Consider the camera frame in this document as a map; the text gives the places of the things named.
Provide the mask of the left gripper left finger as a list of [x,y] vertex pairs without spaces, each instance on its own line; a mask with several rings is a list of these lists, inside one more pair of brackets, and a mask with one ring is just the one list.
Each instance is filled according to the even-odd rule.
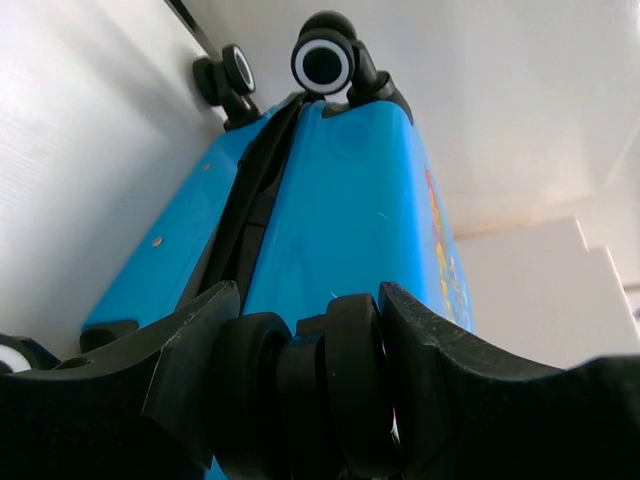
[[210,361],[234,283],[50,370],[1,378],[4,479],[201,479]]

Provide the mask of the blue hard-shell suitcase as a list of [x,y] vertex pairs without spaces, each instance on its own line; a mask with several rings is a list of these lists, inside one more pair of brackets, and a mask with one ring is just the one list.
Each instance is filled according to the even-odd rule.
[[[79,356],[232,282],[201,479],[407,479],[379,289],[397,284],[468,331],[464,274],[412,112],[353,25],[311,16],[291,70],[299,90],[260,112],[238,46],[194,61],[225,133],[88,316]],[[1,340],[1,378],[65,361]]]

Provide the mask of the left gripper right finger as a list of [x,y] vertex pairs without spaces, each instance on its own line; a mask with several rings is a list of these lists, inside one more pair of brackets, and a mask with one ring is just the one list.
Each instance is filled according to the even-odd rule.
[[379,289],[407,479],[635,479],[639,359],[558,369]]

